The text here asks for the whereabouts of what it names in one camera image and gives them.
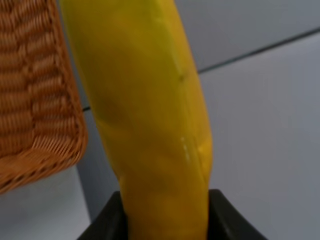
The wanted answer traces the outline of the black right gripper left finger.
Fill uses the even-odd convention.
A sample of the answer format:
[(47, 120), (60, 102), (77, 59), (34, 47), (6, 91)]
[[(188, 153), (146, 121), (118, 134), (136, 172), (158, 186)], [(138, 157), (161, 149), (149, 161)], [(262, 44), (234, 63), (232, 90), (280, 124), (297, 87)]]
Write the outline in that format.
[(78, 240), (128, 240), (128, 221), (119, 191), (113, 193), (101, 213)]

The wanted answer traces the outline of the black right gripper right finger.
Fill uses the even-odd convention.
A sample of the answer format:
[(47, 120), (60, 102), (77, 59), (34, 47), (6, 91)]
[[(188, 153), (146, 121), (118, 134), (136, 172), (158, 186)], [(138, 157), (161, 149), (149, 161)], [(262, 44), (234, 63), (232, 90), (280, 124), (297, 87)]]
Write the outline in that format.
[(209, 240), (266, 240), (218, 189), (209, 191)]

